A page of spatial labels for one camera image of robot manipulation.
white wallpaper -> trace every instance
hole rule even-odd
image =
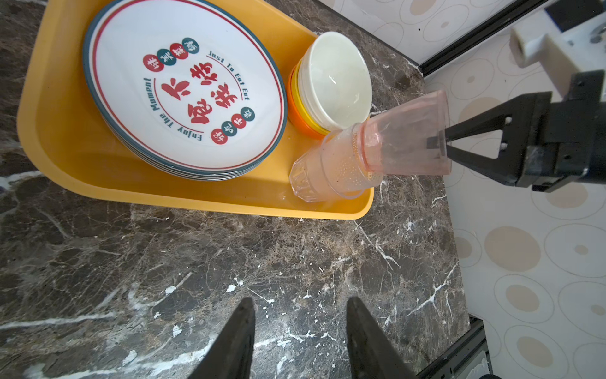
[[[320,0],[422,64],[514,0]]]
[[[426,78],[451,124],[522,93],[554,91],[539,64],[518,68],[499,32]],[[496,157],[499,133],[455,142]],[[495,374],[606,377],[606,187],[550,194],[505,187],[453,163],[444,177],[467,305],[482,318]]]

beige circle pattern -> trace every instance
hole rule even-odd
[[[453,5],[439,11],[423,29],[423,39],[438,42],[450,37],[465,24],[469,17],[466,5]]]
[[[580,207],[588,197],[587,189],[581,183],[568,183],[558,190],[545,194],[547,201],[560,209]]]
[[[576,348],[572,362],[581,379],[603,378],[606,372],[606,343],[586,343]]]
[[[530,324],[543,323],[553,316],[555,304],[547,289],[522,275],[505,275],[494,284],[497,303],[510,316]]]
[[[549,367],[553,364],[553,354],[543,342],[533,337],[518,338],[518,351],[531,364],[538,367]]]
[[[505,297],[511,305],[524,312],[534,312],[539,309],[539,297],[530,288],[521,284],[507,287]]]
[[[606,204],[606,190],[594,184],[568,183],[554,192],[531,192],[530,196],[538,210],[559,220],[581,220]]]
[[[568,374],[568,358],[557,342],[537,328],[515,325],[505,331],[505,348],[526,372],[541,379]]]
[[[514,272],[528,271],[541,259],[537,241],[528,232],[513,226],[491,230],[484,240],[484,250],[497,266]]]
[[[404,0],[400,6],[400,20],[415,25],[433,16],[446,0]]]
[[[494,78],[493,64],[476,58],[461,66],[450,83],[450,93],[459,100],[469,100],[481,95]]]
[[[606,230],[588,224],[552,229],[543,243],[546,256],[562,270],[584,278],[606,276]]]
[[[606,340],[606,286],[592,281],[570,283],[560,291],[558,305],[562,313],[577,328]]]
[[[602,307],[601,305],[597,304],[591,306],[591,311],[598,316],[604,316],[604,314],[606,314],[606,309],[604,309],[604,307]]]
[[[454,243],[461,267],[471,267],[482,258],[482,245],[472,233],[464,229],[453,229]]]

white plate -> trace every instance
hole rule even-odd
[[[284,131],[275,63],[252,32],[204,1],[115,1],[93,20],[83,58],[112,130],[160,166],[194,176],[247,170]]]

marble countertop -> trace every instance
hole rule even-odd
[[[360,48],[373,113],[424,92],[401,55],[313,0],[270,0]],[[418,372],[469,328],[440,177],[389,177],[356,221],[85,198],[25,157],[16,112],[44,0],[0,1],[0,373],[185,378],[244,297],[252,378],[348,378],[345,304],[362,298]]]

orange bowl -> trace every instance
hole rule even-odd
[[[299,113],[299,109],[296,107],[295,102],[293,100],[293,87],[291,85],[293,81],[293,75],[295,74],[298,65],[293,67],[293,70],[290,72],[288,76],[288,80],[284,82],[286,86],[286,97],[288,100],[288,120],[303,134],[313,139],[323,139],[325,135],[318,133],[312,127],[310,127],[301,117]]]

